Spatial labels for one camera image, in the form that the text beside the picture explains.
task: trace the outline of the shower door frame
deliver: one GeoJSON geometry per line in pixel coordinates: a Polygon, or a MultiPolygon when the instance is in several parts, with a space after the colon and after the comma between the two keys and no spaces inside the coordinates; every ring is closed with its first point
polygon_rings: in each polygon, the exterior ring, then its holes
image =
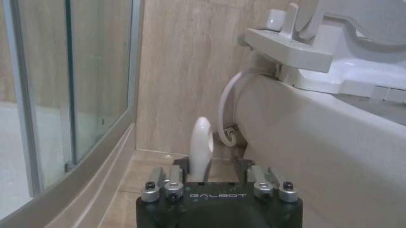
{"type": "MultiPolygon", "coordinates": [[[[136,100],[139,89],[139,67],[140,67],[140,39],[141,39],[141,23],[143,23],[143,4],[144,0],[132,0],[131,15],[131,38],[129,38],[129,71],[128,71],[128,99],[127,110],[111,126],[109,130],[93,145],[91,151],[67,173],[64,178],[56,183],[51,189],[43,189],[39,153],[36,151],[36,126],[32,110],[32,96],[29,91],[32,87],[26,79],[25,59],[22,49],[21,25],[18,19],[18,5],[16,0],[2,0],[4,11],[6,12],[6,33],[12,53],[13,76],[16,81],[16,93],[18,97],[18,113],[22,130],[22,140],[25,150],[25,164],[28,167],[26,174],[31,182],[31,194],[35,198],[10,215],[0,221],[0,227],[44,227],[63,209],[68,206],[76,195],[83,190],[85,184],[93,177],[103,165],[109,153],[113,150],[119,139],[121,138],[127,128],[136,119],[136,100]]],[[[69,0],[65,1],[65,7],[69,7],[69,0]]]]}

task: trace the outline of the beige floor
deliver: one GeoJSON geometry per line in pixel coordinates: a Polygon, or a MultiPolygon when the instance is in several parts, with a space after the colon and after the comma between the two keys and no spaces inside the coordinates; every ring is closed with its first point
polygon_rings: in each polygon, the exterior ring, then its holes
{"type": "MultiPolygon", "coordinates": [[[[183,157],[184,155],[180,154],[149,151],[135,152],[112,203],[100,223],[100,228],[136,227],[135,200],[140,196],[140,188],[148,179],[149,172],[153,167],[163,167],[165,173],[168,173],[173,159],[183,157]]],[[[232,163],[229,161],[212,160],[208,180],[236,181],[232,163]]]]}

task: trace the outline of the beige wall tile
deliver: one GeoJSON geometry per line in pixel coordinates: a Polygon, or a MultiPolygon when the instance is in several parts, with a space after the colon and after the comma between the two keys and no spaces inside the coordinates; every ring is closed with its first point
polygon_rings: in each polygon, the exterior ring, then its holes
{"type": "Polygon", "coordinates": [[[13,69],[5,31],[2,1],[0,2],[0,101],[16,102],[13,90],[13,69]]]}
{"type": "MultiPolygon", "coordinates": [[[[144,6],[137,148],[188,153],[199,116],[216,126],[223,88],[248,53],[238,35],[287,0],[148,0],[144,6]]],[[[224,114],[231,123],[231,102],[224,114]]]]}

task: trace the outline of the white toilet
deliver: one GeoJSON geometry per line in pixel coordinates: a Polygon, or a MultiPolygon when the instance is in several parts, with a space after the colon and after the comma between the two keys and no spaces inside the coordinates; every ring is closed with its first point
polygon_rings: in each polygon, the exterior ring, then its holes
{"type": "Polygon", "coordinates": [[[295,183],[304,227],[403,228],[406,2],[302,0],[268,19],[246,42],[276,76],[235,91],[244,156],[295,183]]]}

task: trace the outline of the toilet lid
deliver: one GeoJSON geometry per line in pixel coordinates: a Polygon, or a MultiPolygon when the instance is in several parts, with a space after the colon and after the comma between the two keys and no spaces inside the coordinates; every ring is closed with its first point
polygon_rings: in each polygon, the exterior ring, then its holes
{"type": "Polygon", "coordinates": [[[406,0],[302,0],[295,29],[310,39],[323,17],[347,20],[379,44],[406,45],[406,0]]]}

